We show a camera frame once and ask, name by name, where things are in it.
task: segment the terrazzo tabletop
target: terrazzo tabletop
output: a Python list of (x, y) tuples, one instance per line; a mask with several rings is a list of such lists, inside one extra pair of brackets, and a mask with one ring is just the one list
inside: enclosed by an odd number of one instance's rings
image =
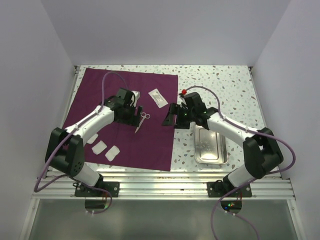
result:
[[(178, 75), (178, 90), (200, 85), (213, 90), (221, 101), (221, 111), (227, 117), (249, 127), (262, 129), (265, 125), (259, 108), (251, 75), (247, 66), (239, 65), (82, 65), (71, 103), (77, 93), (86, 68)], [(215, 98), (203, 89), (197, 91), (207, 108), (217, 107)], [(227, 164), (201, 164), (195, 159), (194, 125), (189, 130), (174, 130), (171, 172), (231, 172), (244, 164), (242, 148), (226, 138)], [(149, 169), (86, 163), (100, 172), (155, 172)]]

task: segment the metal tray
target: metal tray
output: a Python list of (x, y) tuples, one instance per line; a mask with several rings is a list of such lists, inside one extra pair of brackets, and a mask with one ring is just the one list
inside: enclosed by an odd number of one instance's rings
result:
[(226, 138), (201, 126), (194, 128), (195, 160), (201, 164), (226, 164)]

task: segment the robotic arm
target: robotic arm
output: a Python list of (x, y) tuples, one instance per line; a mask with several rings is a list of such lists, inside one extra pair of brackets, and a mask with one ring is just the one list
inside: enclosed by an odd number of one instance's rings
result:
[(261, 179), (283, 162), (284, 158), (276, 140), (248, 132), (251, 130), (273, 135), (270, 129), (265, 127), (258, 130), (228, 118), (245, 129), (241, 130), (226, 122), (226, 117), (222, 118), (218, 109), (206, 108), (197, 92), (186, 95), (181, 93), (180, 97), (183, 103), (171, 103), (163, 126), (174, 125), (176, 129), (189, 129), (190, 123), (195, 122), (198, 126), (224, 135), (243, 148), (244, 165), (229, 173), (222, 181), (217, 181), (214, 184), (215, 192), (224, 195), (250, 180)]
[[(62, 140), (72, 133), (71, 137), (50, 160), (49, 166), (83, 183), (83, 185), (75, 185), (82, 192), (90, 192), (86, 189), (86, 185), (109, 190), (107, 184), (103, 181), (103, 177), (85, 164), (84, 145), (95, 133), (112, 122), (139, 126), (142, 112), (142, 107), (139, 106), (136, 113), (136, 104), (139, 97), (139, 92), (120, 88), (116, 96), (106, 99), (93, 112), (76, 124), (66, 129), (55, 128), (50, 136), (45, 162), (48, 161)], [(100, 191), (91, 191), (91, 193), (90, 197), (100, 197), (103, 194)]]

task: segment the scissors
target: scissors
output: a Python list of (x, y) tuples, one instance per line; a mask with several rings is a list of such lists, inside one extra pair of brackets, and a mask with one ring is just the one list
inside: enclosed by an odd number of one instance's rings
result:
[(145, 119), (149, 119), (150, 118), (150, 114), (146, 114), (145, 112), (142, 112), (141, 113), (141, 117), (142, 117), (142, 120), (140, 121), (139, 123), (139, 126), (136, 128), (135, 132), (138, 132), (139, 128), (141, 127), (142, 123), (144, 122)]

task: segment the black mounting bracket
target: black mounting bracket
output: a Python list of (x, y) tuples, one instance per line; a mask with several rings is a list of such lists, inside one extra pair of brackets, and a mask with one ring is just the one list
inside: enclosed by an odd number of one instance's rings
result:
[[(224, 191), (216, 191), (215, 190), (215, 181), (210, 181), (206, 183), (206, 190), (208, 192), (209, 198), (221, 198), (223, 195), (226, 194)], [(252, 192), (251, 192), (251, 186), (250, 184), (243, 186), (238, 191), (230, 194), (228, 197), (236, 198), (238, 194), (242, 193), (243, 198), (251, 198)]]
[[(82, 185), (79, 182), (74, 182), (72, 184), (75, 187), (74, 196), (79, 198), (99, 198), (105, 197), (105, 193), (100, 190), (93, 190)], [(99, 185), (100, 189), (107, 190), (113, 198), (117, 198), (119, 196), (120, 183), (118, 181), (104, 181)]]

